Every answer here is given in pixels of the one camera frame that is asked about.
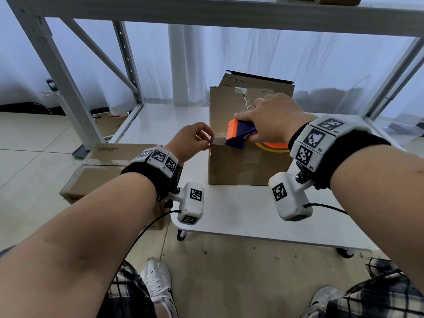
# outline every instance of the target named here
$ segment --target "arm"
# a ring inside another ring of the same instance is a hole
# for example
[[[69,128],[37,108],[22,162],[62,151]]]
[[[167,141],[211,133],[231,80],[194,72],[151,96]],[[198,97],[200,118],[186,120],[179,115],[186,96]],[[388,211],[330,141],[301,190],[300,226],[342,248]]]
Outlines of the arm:
[[[284,94],[255,101],[236,114],[258,130],[248,140],[288,143],[306,114]],[[424,160],[388,145],[370,146],[348,157],[334,172],[331,189],[356,224],[424,292]]]
[[[209,147],[204,123],[165,148],[180,162]],[[126,173],[66,208],[0,259],[4,317],[95,317],[156,203],[150,180]]]

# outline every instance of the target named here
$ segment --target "shelf board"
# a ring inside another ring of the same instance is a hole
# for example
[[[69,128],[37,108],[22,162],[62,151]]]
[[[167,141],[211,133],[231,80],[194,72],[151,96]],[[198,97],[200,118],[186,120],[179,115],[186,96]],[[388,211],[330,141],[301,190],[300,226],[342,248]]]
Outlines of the shelf board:
[[[26,0],[46,17],[424,36],[424,11],[287,0]]]

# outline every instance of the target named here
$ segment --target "tile floor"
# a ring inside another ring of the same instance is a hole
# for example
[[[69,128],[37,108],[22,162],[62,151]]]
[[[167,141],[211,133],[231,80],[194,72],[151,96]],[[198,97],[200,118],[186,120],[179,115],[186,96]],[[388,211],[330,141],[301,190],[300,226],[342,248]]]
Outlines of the tile floor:
[[[81,144],[67,117],[0,113],[0,248],[16,244],[68,206],[59,195],[80,164]],[[180,318],[298,317],[314,292],[368,278],[357,253],[275,241],[148,231],[128,255],[141,270],[159,257],[173,278]]]

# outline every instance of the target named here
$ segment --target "hand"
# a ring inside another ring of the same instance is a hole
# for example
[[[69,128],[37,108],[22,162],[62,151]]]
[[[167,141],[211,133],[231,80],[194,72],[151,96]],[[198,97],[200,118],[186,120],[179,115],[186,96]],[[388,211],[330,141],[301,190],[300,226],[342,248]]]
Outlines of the hand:
[[[204,122],[196,122],[193,125],[183,127],[164,146],[164,149],[171,152],[181,164],[188,161],[201,150],[209,148],[210,139],[207,135],[214,135],[212,129]]]
[[[283,93],[258,98],[254,104],[255,108],[251,111],[234,115],[238,120],[252,121],[255,124],[258,132],[247,138],[254,143],[288,144],[300,127],[318,118],[305,113],[291,97]]]

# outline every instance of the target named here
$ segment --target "shoe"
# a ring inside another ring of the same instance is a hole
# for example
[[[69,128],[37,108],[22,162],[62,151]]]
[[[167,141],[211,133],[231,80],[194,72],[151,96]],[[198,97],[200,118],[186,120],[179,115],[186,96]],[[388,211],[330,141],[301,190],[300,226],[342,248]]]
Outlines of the shoe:
[[[334,299],[343,297],[343,292],[334,287],[328,286],[318,290],[312,297],[309,308],[303,313],[301,318],[315,318],[320,309],[325,309],[327,303]]]
[[[158,258],[150,258],[140,273],[154,304],[161,304],[168,311],[169,318],[178,318],[172,299],[172,281],[168,268]]]

